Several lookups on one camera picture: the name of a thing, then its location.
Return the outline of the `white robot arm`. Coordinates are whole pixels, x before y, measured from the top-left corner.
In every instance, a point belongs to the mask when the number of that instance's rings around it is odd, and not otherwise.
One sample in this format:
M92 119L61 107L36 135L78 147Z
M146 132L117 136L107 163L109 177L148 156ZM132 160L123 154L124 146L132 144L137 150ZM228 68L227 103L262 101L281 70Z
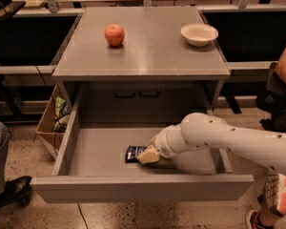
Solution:
M230 151L286 176L286 133L231 126L201 113L188 114L179 124L162 129L137 159L147 164L204 148Z

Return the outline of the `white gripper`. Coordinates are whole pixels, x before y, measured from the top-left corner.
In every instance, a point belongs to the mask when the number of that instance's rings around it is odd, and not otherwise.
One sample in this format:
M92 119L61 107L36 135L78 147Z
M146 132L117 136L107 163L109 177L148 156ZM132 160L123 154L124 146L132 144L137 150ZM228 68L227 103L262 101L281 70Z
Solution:
M147 148L137 156L141 164L157 162L161 156L172 158L196 148L196 145L185 140L181 134L180 124L164 128L150 139L146 146Z

